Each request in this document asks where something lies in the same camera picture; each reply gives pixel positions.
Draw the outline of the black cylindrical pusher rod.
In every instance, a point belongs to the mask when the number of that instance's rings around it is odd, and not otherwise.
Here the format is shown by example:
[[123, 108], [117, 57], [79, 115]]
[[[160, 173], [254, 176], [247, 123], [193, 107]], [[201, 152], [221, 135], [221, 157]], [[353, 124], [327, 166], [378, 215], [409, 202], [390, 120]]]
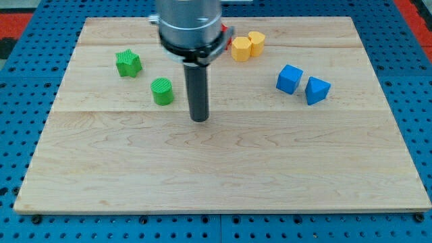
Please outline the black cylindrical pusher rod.
[[185, 63], [184, 74], [190, 118], [194, 122], [204, 122], [209, 117], [207, 68]]

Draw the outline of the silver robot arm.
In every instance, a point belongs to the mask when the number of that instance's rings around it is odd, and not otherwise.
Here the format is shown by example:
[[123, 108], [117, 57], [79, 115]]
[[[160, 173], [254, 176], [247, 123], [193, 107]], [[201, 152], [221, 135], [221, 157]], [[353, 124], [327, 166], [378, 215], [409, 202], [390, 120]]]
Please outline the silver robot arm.
[[149, 22], [159, 28], [159, 39], [169, 57], [184, 66], [190, 118], [209, 118], [207, 67], [227, 47], [234, 28], [222, 27], [220, 0], [156, 0]]

